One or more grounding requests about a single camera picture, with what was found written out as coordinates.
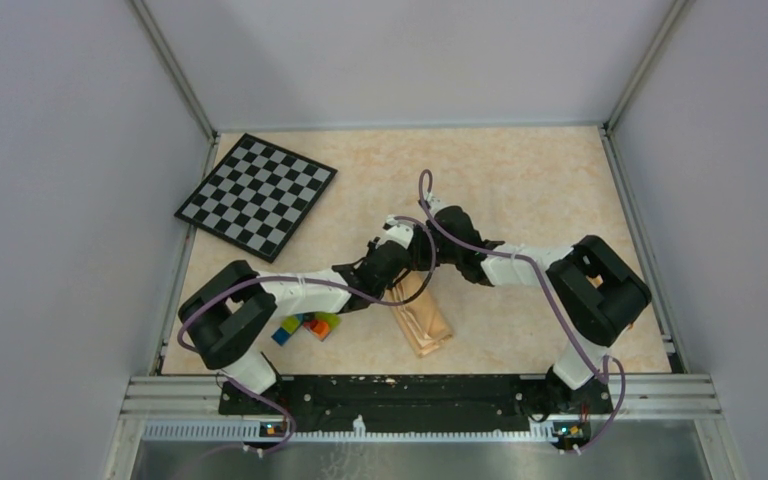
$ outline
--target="black and white checkered board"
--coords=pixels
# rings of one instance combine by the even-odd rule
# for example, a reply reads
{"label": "black and white checkered board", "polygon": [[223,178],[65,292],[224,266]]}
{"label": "black and white checkered board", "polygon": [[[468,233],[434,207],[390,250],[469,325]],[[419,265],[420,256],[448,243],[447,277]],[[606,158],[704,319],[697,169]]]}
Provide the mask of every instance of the black and white checkered board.
{"label": "black and white checkered board", "polygon": [[336,174],[246,134],[175,216],[271,263]]}

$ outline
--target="metal frame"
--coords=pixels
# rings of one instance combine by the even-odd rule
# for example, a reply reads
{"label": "metal frame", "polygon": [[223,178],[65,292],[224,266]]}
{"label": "metal frame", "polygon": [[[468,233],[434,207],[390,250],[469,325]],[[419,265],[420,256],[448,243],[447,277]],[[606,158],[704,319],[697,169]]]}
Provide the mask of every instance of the metal frame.
{"label": "metal frame", "polygon": [[[206,172],[209,170],[216,154],[218,145],[217,132],[196,98],[195,92],[193,92],[180,64],[175,59],[171,48],[146,6],[145,0],[126,1],[131,5],[135,16],[144,28],[149,41],[158,54],[161,64],[169,74],[190,114],[209,139],[210,151],[205,161]],[[692,0],[675,0],[673,2],[640,64],[630,77],[616,107],[613,109],[610,117],[600,127],[600,135],[608,164],[617,186],[617,192],[629,230],[631,231],[641,268],[646,281],[653,289],[653,306],[661,324],[668,354],[674,353],[676,350],[681,352],[682,345],[671,323],[672,310],[661,288],[662,282],[658,265],[652,254],[652,247],[634,199],[634,193],[628,182],[622,156],[614,142],[614,132],[622,121],[629,105],[633,102],[636,93],[640,90],[652,68],[657,63],[679,21],[686,15],[688,7],[692,3]],[[193,234],[194,232],[191,228],[187,233],[187,239],[181,251],[181,258],[174,273],[170,297],[163,313],[163,335],[159,342],[158,356],[149,370],[151,373],[159,371],[159,361],[162,359],[166,348],[165,342],[174,325],[177,301],[183,286],[186,265],[192,251]],[[523,378],[540,377],[540,375],[523,376]],[[609,389],[612,395],[619,393],[618,378],[614,377],[611,380]],[[222,417],[218,414],[217,407],[220,395],[221,389],[213,376],[145,376],[132,378],[125,394],[116,432],[111,444],[105,478],[109,480],[130,479],[134,464],[137,461],[140,441],[146,429],[149,429],[149,432],[152,432],[152,435],[155,436],[166,432],[170,435],[170,439],[172,439],[171,437],[182,439],[193,432],[203,431],[193,429],[199,425],[218,425],[220,427],[218,431],[222,431],[221,428],[235,426],[238,430],[233,430],[234,432],[245,432],[247,435],[253,435],[254,431],[244,423],[241,423],[241,420]],[[617,421],[693,420],[712,478],[714,480],[742,480],[748,478],[738,450],[725,423],[719,400],[709,375],[681,373],[629,374],[627,376],[626,395],[626,402],[623,405],[621,414],[617,417]],[[574,420],[574,418],[555,415],[550,420],[564,421]],[[178,425],[184,428],[184,430],[176,430]],[[520,439],[528,441],[527,438],[531,438],[533,441],[537,438],[533,434],[529,434],[529,432],[519,432],[521,435],[518,437],[516,433],[514,432],[515,435],[506,436],[503,439],[502,437],[495,438],[492,434],[488,434],[486,436],[479,435],[475,439],[466,438],[466,440],[498,441],[502,439],[503,441],[516,441]],[[360,432],[360,434],[354,432],[354,434],[350,433],[348,436],[344,435],[333,439],[327,436],[313,435],[309,436],[311,438],[302,436],[296,441],[365,441],[369,439],[368,435],[365,432]],[[396,438],[395,440],[404,441],[404,438]],[[381,441],[381,438],[376,437],[375,441]]]}

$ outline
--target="robotic arm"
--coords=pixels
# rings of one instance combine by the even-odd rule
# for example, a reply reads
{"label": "robotic arm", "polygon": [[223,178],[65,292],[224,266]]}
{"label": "robotic arm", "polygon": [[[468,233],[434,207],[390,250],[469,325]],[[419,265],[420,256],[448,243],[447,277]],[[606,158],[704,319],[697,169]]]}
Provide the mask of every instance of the robotic arm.
{"label": "robotic arm", "polygon": [[[649,304],[649,289],[599,237],[588,235],[571,248],[548,249],[483,240],[460,207],[448,206],[430,193],[425,201],[428,230],[405,217],[388,217],[367,255],[354,264],[276,276],[256,272],[242,260],[232,262],[178,312],[193,341],[191,349],[208,368],[221,369],[261,393],[276,382],[275,372],[249,348],[271,318],[315,311],[349,313],[373,302],[386,305],[380,299],[403,271],[430,271],[439,264],[454,265],[471,283],[540,286],[551,296],[545,280],[524,260],[528,257],[549,278],[574,326],[569,333],[579,344],[571,342],[549,369],[549,401],[574,403],[575,392],[593,376],[578,350],[591,365],[598,362]],[[433,244],[419,234],[422,230],[430,233]],[[229,289],[235,291],[228,295]],[[223,294],[242,303],[240,308],[232,313],[224,301],[214,301]]]}

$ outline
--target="green block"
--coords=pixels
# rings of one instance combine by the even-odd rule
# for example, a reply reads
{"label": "green block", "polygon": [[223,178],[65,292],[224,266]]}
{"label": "green block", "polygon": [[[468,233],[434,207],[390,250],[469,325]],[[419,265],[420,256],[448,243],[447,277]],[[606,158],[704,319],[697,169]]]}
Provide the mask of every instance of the green block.
{"label": "green block", "polygon": [[334,329],[337,328],[337,325],[339,325],[341,322],[340,317],[336,314],[325,312],[317,312],[316,319],[320,322],[327,323],[331,331],[334,331]]}
{"label": "green block", "polygon": [[301,326],[302,322],[299,320],[295,315],[287,317],[284,319],[283,322],[281,322],[281,328],[287,331],[290,335],[296,333],[296,330],[299,329],[299,326]]}

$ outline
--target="black square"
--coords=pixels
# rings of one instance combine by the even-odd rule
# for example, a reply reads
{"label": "black square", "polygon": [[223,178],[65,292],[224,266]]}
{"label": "black square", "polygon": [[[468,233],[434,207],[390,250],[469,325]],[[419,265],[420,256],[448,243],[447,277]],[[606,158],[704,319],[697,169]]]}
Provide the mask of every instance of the black square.
{"label": "black square", "polygon": [[256,212],[254,212],[254,218],[260,220],[261,222],[266,220],[266,217],[269,216],[269,210],[259,208]]}
{"label": "black square", "polygon": [[282,232],[289,232],[291,228],[293,228],[293,222],[287,220],[286,218],[282,218],[280,222],[278,222],[278,225],[275,226],[278,230],[281,230]]}
{"label": "black square", "polygon": [[[311,178],[307,182],[307,189],[301,185],[294,185],[292,182],[301,175],[301,172],[292,168],[298,161],[306,164],[303,171],[308,176],[312,177],[320,170],[325,170],[329,175],[325,180],[313,180]],[[281,170],[286,170],[286,173],[280,175],[276,173],[279,165],[283,165]],[[259,258],[272,262],[281,253],[298,225],[305,219],[322,192],[328,187],[335,173],[336,170],[331,167],[246,134],[214,166],[213,170],[190,194],[187,201],[181,205],[175,216]],[[247,180],[242,182],[243,175],[249,175],[251,178],[246,177]],[[221,185],[221,187],[211,188],[214,191],[207,195],[201,193],[206,185],[213,187],[220,187]],[[264,188],[264,185],[270,186],[267,187],[270,190],[268,196],[263,193],[254,193]],[[293,200],[291,202],[292,208],[298,209],[300,212],[295,214],[295,220],[279,218],[275,226],[262,223],[267,218],[274,219],[274,216],[270,217],[272,214],[283,217],[289,212],[290,206],[276,201],[284,199],[288,191],[292,192],[289,194],[289,198]],[[300,194],[311,193],[312,198],[308,197],[309,200],[297,198]],[[255,213],[251,216],[243,214],[242,211],[251,209],[251,205],[259,208],[254,209]],[[219,216],[218,221],[212,226],[206,225],[204,222],[208,218],[216,220],[217,217],[214,215]],[[257,233],[246,230],[246,226],[252,218],[261,223],[255,229]],[[276,233],[281,234],[278,241],[267,240],[270,234],[275,235]],[[259,242],[257,247],[251,243],[255,235],[257,235],[257,242]]]}
{"label": "black square", "polygon": [[266,196],[261,193],[255,193],[252,199],[249,201],[249,203],[253,203],[257,206],[263,205],[263,202],[266,201]]}
{"label": "black square", "polygon": [[257,234],[261,237],[268,237],[270,233],[272,233],[272,227],[265,223],[257,229]]}

